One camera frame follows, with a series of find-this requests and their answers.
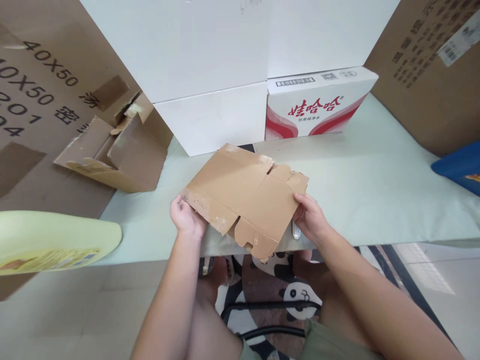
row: tile floor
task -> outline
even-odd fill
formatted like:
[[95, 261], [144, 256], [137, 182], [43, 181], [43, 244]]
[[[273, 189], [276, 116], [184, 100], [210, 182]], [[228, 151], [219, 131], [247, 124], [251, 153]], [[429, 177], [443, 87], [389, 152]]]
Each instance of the tile floor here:
[[[480, 249], [421, 243], [394, 248], [458, 349], [467, 360], [479, 359]], [[0, 302], [0, 359], [129, 359], [165, 265], [39, 274]]]

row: table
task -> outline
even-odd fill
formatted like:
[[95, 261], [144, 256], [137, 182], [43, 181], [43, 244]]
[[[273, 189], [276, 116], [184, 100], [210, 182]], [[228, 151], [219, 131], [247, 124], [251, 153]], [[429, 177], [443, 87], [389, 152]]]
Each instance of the table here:
[[[307, 192], [353, 246], [480, 240], [480, 197], [435, 174], [438, 158], [420, 147], [373, 95], [342, 133], [264, 141], [256, 152], [310, 178]], [[95, 265], [165, 260], [176, 229], [170, 201], [213, 153], [188, 157], [173, 138], [155, 191], [117, 191], [100, 219], [119, 223], [123, 239]], [[311, 249], [288, 227], [277, 250]], [[208, 227], [202, 256], [246, 254]]]

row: green shorts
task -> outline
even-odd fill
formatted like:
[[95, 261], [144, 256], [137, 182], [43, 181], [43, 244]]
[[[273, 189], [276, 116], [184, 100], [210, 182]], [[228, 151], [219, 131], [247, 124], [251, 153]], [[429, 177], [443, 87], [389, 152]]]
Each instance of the green shorts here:
[[[378, 352], [371, 351], [311, 320], [305, 320], [305, 345], [300, 360], [383, 360]], [[245, 341], [238, 360], [261, 360]]]

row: leg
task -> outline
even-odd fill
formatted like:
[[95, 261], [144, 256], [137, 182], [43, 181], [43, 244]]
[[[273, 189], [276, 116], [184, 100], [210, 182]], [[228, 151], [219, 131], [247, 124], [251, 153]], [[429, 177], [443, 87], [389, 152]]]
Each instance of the leg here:
[[216, 257], [211, 272], [198, 281], [186, 359], [237, 360], [240, 357], [242, 341], [225, 326], [215, 310], [218, 288], [227, 278], [226, 260]]
[[376, 351], [327, 265], [311, 263], [311, 258], [311, 250], [297, 251], [293, 257], [293, 272], [295, 276], [305, 279], [321, 299], [318, 321], [350, 341]]

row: red wave pattern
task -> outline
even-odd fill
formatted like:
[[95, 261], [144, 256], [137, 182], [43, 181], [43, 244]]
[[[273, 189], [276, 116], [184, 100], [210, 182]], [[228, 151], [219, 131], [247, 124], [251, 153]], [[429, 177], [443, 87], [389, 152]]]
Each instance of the red wave pattern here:
[[288, 139], [298, 136], [299, 129], [295, 123], [278, 115], [267, 105], [265, 140]]
[[368, 93], [362, 96], [360, 99], [355, 101], [353, 104], [350, 106], [347, 106], [343, 110], [333, 114], [330, 117], [327, 117], [325, 120], [323, 120], [321, 123], [319, 123], [317, 126], [315, 126], [310, 133], [310, 135], [318, 135], [318, 134], [325, 134], [329, 131], [332, 131], [334, 129], [337, 129], [338, 127], [345, 125], [355, 114], [357, 109], [360, 107], [360, 105], [363, 103], [364, 99], [367, 97]]

